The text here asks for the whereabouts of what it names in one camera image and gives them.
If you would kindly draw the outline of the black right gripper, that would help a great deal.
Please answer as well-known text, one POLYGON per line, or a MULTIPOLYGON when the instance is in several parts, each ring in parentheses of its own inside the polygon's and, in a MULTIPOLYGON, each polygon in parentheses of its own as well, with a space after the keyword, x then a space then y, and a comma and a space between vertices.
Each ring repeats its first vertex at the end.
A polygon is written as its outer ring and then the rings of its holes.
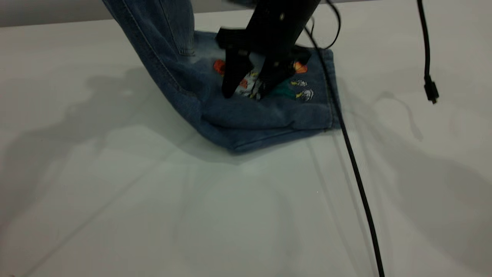
POLYGON ((254 68, 251 52, 265 57, 257 78, 259 98, 265 98, 278 84, 292 77, 295 62, 306 64, 311 52, 296 46, 320 1, 318 0, 237 0, 239 5, 254 7, 244 29, 220 28, 216 41, 226 50, 222 93, 230 98, 254 68))

